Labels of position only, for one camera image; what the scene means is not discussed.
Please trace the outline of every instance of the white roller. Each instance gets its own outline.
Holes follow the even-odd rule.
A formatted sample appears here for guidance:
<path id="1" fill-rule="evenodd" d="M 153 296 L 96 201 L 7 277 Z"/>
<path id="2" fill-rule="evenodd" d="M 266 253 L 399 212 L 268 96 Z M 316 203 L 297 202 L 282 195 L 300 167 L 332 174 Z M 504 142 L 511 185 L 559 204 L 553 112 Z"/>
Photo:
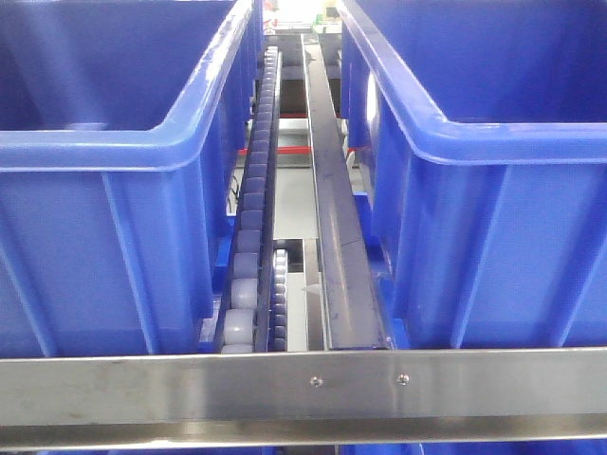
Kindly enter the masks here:
<path id="1" fill-rule="evenodd" d="M 274 294 L 274 301 L 278 304 L 284 305 L 286 303 L 286 295 L 284 292 L 277 292 Z"/>
<path id="2" fill-rule="evenodd" d="M 286 264 L 274 265 L 274 273 L 284 275 L 286 273 Z"/>
<path id="3" fill-rule="evenodd" d="M 231 307 L 248 310 L 257 308 L 256 278 L 244 278 L 231 282 Z"/>
<path id="4" fill-rule="evenodd" d="M 250 354 L 252 352 L 251 344 L 231 344 L 221 348 L 221 354 Z"/>
<path id="5" fill-rule="evenodd" d="M 286 294 L 286 286 L 284 284 L 276 283 L 274 285 L 274 292 L 276 294 Z"/>
<path id="6" fill-rule="evenodd" d="M 228 310 L 224 323 L 226 344 L 253 344 L 253 310 Z"/>

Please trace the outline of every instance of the conveyor frame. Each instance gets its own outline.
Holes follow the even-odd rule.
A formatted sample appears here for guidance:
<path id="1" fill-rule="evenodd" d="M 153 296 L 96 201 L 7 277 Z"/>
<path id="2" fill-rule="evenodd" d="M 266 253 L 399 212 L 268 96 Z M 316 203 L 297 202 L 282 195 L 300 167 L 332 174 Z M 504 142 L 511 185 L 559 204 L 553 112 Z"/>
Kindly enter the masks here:
<path id="1" fill-rule="evenodd" d="M 317 64 L 320 48 L 313 37 L 304 37 L 304 52 L 308 76 L 315 73 L 309 87 L 322 79 L 324 68 Z M 341 160 L 331 155 L 340 148 L 326 147 L 330 141 L 315 147 L 314 137 L 333 135 L 319 134 L 323 125 L 337 128 L 331 118 L 319 120 L 319 112 L 309 107 L 326 287 L 340 276 L 333 273 L 347 276 L 359 264 L 331 268 L 326 260 L 332 251 L 327 235 L 333 232 L 331 240 L 339 241 L 347 226 L 338 221 L 322 227 L 322 218 L 328 223 L 332 213 L 324 204 L 335 204 L 345 189 L 322 188 L 319 173 L 340 174 Z M 307 261 L 314 262 L 313 251 L 308 244 Z M 308 264 L 310 277 L 318 277 L 315 267 Z M 374 300 L 353 299 L 376 311 Z M 331 308 L 330 299 L 325 304 Z M 360 339 L 340 337 L 347 335 L 343 326 L 328 319 L 333 347 L 345 346 L 336 346 L 337 339 L 361 347 Z M 310 347 L 320 349 L 318 313 L 309 322 Z M 374 327 L 384 331 L 380 318 L 369 327 L 367 334 Z M 0 360 L 5 450 L 601 437 L 607 437 L 604 347 Z"/>

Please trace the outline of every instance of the metal rail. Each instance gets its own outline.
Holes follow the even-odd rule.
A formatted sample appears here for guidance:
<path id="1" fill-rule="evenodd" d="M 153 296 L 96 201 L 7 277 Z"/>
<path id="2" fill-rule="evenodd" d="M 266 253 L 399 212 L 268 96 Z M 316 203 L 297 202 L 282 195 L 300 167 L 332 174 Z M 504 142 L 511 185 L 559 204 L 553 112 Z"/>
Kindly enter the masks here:
<path id="1" fill-rule="evenodd" d="M 345 166 L 321 45 L 302 35 L 319 223 L 322 291 L 331 350 L 388 348 Z"/>
<path id="2" fill-rule="evenodd" d="M 0 447 L 605 437 L 606 355 L 588 348 L 2 360 Z"/>

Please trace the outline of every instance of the bolt head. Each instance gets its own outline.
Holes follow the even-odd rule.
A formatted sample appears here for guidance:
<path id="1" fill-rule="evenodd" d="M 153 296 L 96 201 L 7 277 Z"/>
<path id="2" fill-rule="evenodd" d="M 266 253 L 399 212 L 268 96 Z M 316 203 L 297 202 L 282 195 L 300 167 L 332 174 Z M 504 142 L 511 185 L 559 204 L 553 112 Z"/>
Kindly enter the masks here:
<path id="1" fill-rule="evenodd" d="M 408 374 L 399 374 L 396 378 L 396 382 L 401 386 L 406 386 L 407 384 L 409 384 L 409 380 L 410 378 Z"/>
<path id="2" fill-rule="evenodd" d="M 322 378 L 314 376 L 310 379 L 310 386 L 312 387 L 321 387 L 322 386 Z"/>

